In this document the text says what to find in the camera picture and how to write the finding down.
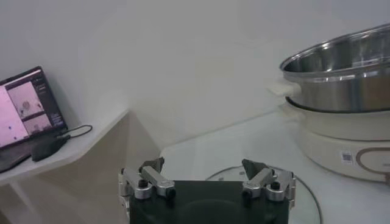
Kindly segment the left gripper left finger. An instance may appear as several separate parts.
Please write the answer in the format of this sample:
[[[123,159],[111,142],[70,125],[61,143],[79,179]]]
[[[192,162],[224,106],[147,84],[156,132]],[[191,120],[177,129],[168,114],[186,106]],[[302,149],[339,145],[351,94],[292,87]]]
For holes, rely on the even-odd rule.
[[[147,200],[153,191],[167,200],[176,196],[175,182],[166,179],[160,172],[165,163],[163,157],[145,161],[137,169],[122,168],[118,174],[119,196],[124,200],[134,196],[137,200]]]

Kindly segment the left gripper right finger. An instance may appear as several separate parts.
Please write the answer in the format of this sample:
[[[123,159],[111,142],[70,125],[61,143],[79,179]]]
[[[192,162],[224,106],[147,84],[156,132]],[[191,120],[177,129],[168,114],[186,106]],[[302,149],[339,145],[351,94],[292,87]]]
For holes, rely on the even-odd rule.
[[[285,170],[276,172],[265,163],[249,159],[243,159],[241,163],[248,178],[243,182],[241,194],[245,202],[260,198],[262,194],[265,194],[269,201],[296,201],[296,176],[293,172]]]

